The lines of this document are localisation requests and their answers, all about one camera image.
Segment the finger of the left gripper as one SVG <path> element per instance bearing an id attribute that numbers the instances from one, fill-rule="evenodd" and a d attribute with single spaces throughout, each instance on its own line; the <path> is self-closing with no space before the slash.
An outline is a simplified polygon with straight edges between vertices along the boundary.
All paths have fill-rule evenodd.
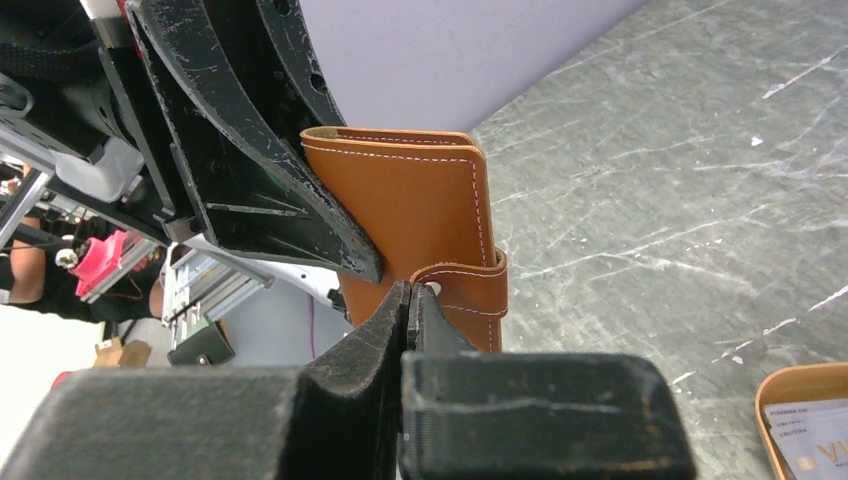
<path id="1" fill-rule="evenodd" d="M 298 1 L 257 1 L 262 54 L 256 105 L 278 137 L 300 141 L 316 126 L 343 126 L 310 41 Z"/>

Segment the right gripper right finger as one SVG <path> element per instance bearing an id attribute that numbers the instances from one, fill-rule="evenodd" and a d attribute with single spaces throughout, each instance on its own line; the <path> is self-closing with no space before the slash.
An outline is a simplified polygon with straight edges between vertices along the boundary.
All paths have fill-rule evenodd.
<path id="1" fill-rule="evenodd" d="M 670 387 L 649 360 L 484 353 L 412 289 L 401 358 L 406 479 L 692 479 Z"/>

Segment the brown leather card holder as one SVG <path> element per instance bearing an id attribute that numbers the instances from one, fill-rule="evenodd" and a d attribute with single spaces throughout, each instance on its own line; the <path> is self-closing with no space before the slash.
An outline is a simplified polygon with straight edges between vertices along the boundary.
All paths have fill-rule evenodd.
<path id="1" fill-rule="evenodd" d="M 353 326 L 397 281 L 438 286 L 447 319 L 478 350 L 502 349 L 507 256 L 495 245 L 487 165 L 460 132 L 313 127 L 309 166 L 374 243 L 382 280 L 339 277 Z"/>

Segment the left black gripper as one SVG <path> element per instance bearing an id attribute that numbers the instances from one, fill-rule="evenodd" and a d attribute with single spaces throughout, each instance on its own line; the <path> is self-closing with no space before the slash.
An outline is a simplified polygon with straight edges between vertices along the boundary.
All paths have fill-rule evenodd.
<path id="1" fill-rule="evenodd" d="M 88 172 L 53 188 L 157 240 L 197 235 L 234 255 L 381 278 L 377 250 L 256 105 L 257 1 L 136 1 L 107 19 L 108 48 L 78 1 L 1 5 L 1 125 Z M 102 192 L 107 144 L 141 159 L 139 199 Z"/>

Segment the person forearm background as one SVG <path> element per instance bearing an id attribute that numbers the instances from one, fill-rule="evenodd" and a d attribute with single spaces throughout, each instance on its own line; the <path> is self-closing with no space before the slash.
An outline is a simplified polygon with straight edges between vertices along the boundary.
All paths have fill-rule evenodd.
<path id="1" fill-rule="evenodd" d="M 9 262 L 13 283 L 8 302 L 29 304 L 40 300 L 45 287 L 46 252 L 22 240 L 14 240 Z"/>

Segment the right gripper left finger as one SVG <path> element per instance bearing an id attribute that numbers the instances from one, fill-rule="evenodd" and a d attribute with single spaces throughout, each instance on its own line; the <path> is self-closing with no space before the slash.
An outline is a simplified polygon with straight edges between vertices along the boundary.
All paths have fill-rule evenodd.
<path id="1" fill-rule="evenodd" d="M 300 368 L 93 368 L 49 393 L 5 479 L 392 479 L 411 286 Z"/>

